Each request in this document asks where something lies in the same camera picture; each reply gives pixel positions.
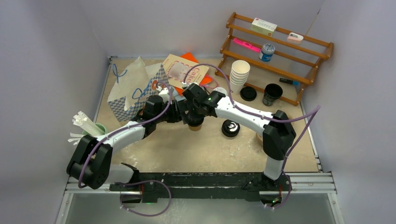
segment cup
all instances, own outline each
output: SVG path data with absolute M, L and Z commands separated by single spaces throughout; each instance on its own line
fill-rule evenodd
M 243 79 L 243 78 L 247 78 L 248 77 L 248 75 L 241 76 L 241 75 L 234 74 L 232 71 L 230 73 L 230 76 L 234 77 L 234 78 L 238 78 L 238 79 Z
M 243 60 L 237 60 L 233 62 L 231 71 L 240 76 L 248 75 L 250 71 L 250 64 Z
M 245 79 L 245 80 L 234 80 L 234 79 L 231 77 L 230 82 L 233 82 L 233 83 L 235 83 L 235 84 L 244 84 L 244 83 L 246 82 L 246 79 Z
M 268 84 L 264 89 L 264 97 L 262 102 L 266 106 L 272 106 L 274 102 L 279 99 L 283 94 L 282 87 L 277 84 Z
M 105 134 L 108 133 L 106 127 L 105 127 L 103 124 L 96 123 L 96 126 L 97 126 L 98 128 L 100 128 L 102 131 L 104 131 Z M 89 133 L 86 132 L 85 130 L 83 130 L 82 134 L 83 134 L 83 135 L 89 135 Z
M 236 73 L 235 71 L 231 70 L 230 75 L 233 77 L 241 77 L 242 78 L 242 77 L 247 77 L 249 75 L 249 73 L 239 74 L 239 73 Z
M 230 82 L 230 87 L 231 87 L 231 92 L 233 93 L 239 93 L 240 90 L 243 88 L 243 85 L 245 85 L 245 82 L 241 84 L 236 84 L 233 81 Z
M 190 120 L 187 122 L 188 128 L 194 132 L 199 131 L 201 130 L 203 122 L 204 122 L 203 118 L 201 120 Z
M 248 79 L 248 77 L 246 77 L 246 78 L 239 78 L 239 77 L 230 76 L 230 79 L 233 80 L 233 81 L 235 81 L 235 82 L 245 82 L 245 81 Z

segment wooden shelf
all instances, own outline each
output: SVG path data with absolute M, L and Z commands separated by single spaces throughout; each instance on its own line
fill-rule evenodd
M 221 46 L 221 49 L 220 49 L 220 53 L 223 54 L 223 59 L 221 60 L 221 62 L 220 62 L 218 67 L 221 68 L 223 66 L 225 60 L 228 57 L 231 57 L 231 58 L 234 58 L 236 60 L 247 61 L 251 65 L 257 66 L 257 67 L 265 69 L 265 70 L 269 70 L 271 72 L 274 72 L 274 73 L 276 73 L 276 74 L 278 74 L 280 76 L 286 77 L 288 79 L 292 79 L 292 80 L 298 81 L 298 82 L 300 82 L 300 88 L 298 90 L 297 98 L 295 100 L 292 100 L 292 99 L 289 99 L 289 98 L 285 98 L 285 97 L 281 97 L 281 100 L 284 100 L 284 101 L 286 101 L 286 102 L 288 102 L 290 104 L 293 104 L 293 105 L 297 106 L 300 103 L 300 100 L 301 100 L 302 94 L 304 92 L 304 89 L 308 85 L 313 84 L 313 81 L 316 78 L 316 73 L 318 71 L 319 66 L 322 64 L 323 61 L 328 60 L 330 58 L 330 56 L 332 55 L 332 50 L 333 50 L 334 44 L 333 43 L 327 43 L 325 41 L 321 41 L 321 40 L 315 39 L 313 37 L 302 35 L 304 37 L 304 41 L 312 42 L 312 43 L 315 43 L 315 44 L 322 45 L 322 46 L 326 47 L 326 50 L 325 50 L 324 53 L 319 53 L 319 52 L 316 52 L 314 50 L 306 49 L 306 48 L 303 48 L 303 47 L 301 47 L 299 45 L 295 45 L 293 43 L 289 43 L 289 42 L 286 42 L 286 41 L 283 41 L 283 40 L 279 40 L 279 39 L 276 39 L 274 37 L 263 35 L 263 34 L 255 32 L 255 31 L 252 31 L 252 30 L 237 26 L 237 25 L 234 24 L 235 19 L 239 19 L 239 20 L 242 20 L 242 21 L 245 21 L 245 22 L 249 22 L 249 23 L 253 22 L 252 18 L 248 18 L 248 17 L 242 16 L 242 15 L 238 15 L 235 12 L 232 13 L 232 15 L 230 16 L 230 18 L 228 19 L 227 24 L 226 24 L 226 28 L 229 29 L 229 32 L 228 32 L 228 36 L 227 36 L 226 40 L 224 41 L 224 43 L 223 43 L 223 45 Z M 257 60 L 253 60 L 251 58 L 248 58 L 248 57 L 245 57 L 245 56 L 242 56 L 240 54 L 237 54 L 235 52 L 230 51 L 231 41 L 234 38 L 238 38 L 241 41 L 250 43 L 250 44 L 252 44 L 255 47 L 262 48 L 262 45 L 260 45 L 260 44 L 257 44 L 257 43 L 251 42 L 249 40 L 245 40 L 245 39 L 239 38 L 239 37 L 235 37 L 233 35 L 233 30 L 234 29 L 242 31 L 244 33 L 248 33 L 248 34 L 260 37 L 260 38 L 263 38 L 263 39 L 266 39 L 266 40 L 269 40 L 269 41 L 272 41 L 272 42 L 275 42 L 275 43 L 282 44 L 284 46 L 287 46 L 287 47 L 290 47 L 290 48 L 293 48 L 293 49 L 296 49 L 296 50 L 300 50 L 302 52 L 305 52 L 305 53 L 308 53 L 308 54 L 311 54 L 311 55 L 314 55 L 314 56 L 317 56 L 318 59 L 317 59 L 317 61 L 315 63 L 312 63 L 312 62 L 308 62 L 308 61 L 306 61 L 304 59 L 301 59 L 301 58 L 298 58 L 298 57 L 295 57 L 295 56 L 292 56 L 292 55 L 289 55 L 289 54 L 286 54 L 286 53 L 283 53 L 283 52 L 280 52 L 280 51 L 276 50 L 275 53 L 274 53 L 275 55 L 290 59 L 290 60 L 298 62 L 298 63 L 305 64 L 305 65 L 311 67 L 311 70 L 308 72 L 308 74 L 306 76 L 307 78 L 300 77 L 300 76 L 295 75 L 295 74 L 293 74 L 291 72 L 284 71 L 284 70 L 279 69 L 279 68 L 275 68 L 275 67 L 270 66 L 270 65 L 268 65 L 268 64 L 266 64 L 264 62 L 259 62 Z M 290 30 L 287 30 L 287 29 L 284 29 L 284 28 L 281 28 L 281 27 L 277 27 L 275 31 L 283 33 L 283 34 L 287 34 L 287 35 L 290 32 L 292 32 Z M 252 85 L 252 84 L 249 84 L 249 83 L 245 83 L 245 85 L 246 86 L 251 86 L 251 87 L 255 88 L 258 91 L 264 91 L 263 88 L 257 87 L 255 85 Z

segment small jar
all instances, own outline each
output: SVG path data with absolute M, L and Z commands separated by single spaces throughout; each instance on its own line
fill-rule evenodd
M 275 46 L 271 43 L 266 43 L 261 48 L 261 52 L 259 53 L 259 58 L 264 62 L 269 62 L 274 53 L 275 53 Z

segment pink eraser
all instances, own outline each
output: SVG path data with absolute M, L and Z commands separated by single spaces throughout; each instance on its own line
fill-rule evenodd
M 287 36 L 287 42 L 295 43 L 295 44 L 301 44 L 303 42 L 303 39 L 304 39 L 303 36 L 293 32 L 291 32 L 289 36 Z

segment white wall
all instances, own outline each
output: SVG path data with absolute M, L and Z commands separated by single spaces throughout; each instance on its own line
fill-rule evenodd
M 219 56 L 232 12 L 306 33 L 324 0 L 80 0 L 107 54 Z
M 396 2 L 326 0 L 310 36 L 334 53 L 307 88 L 323 168 L 334 175 L 347 224 L 396 223 Z
M 78 0 L 0 4 L 1 223 L 54 223 L 79 110 L 93 117 L 106 54 Z

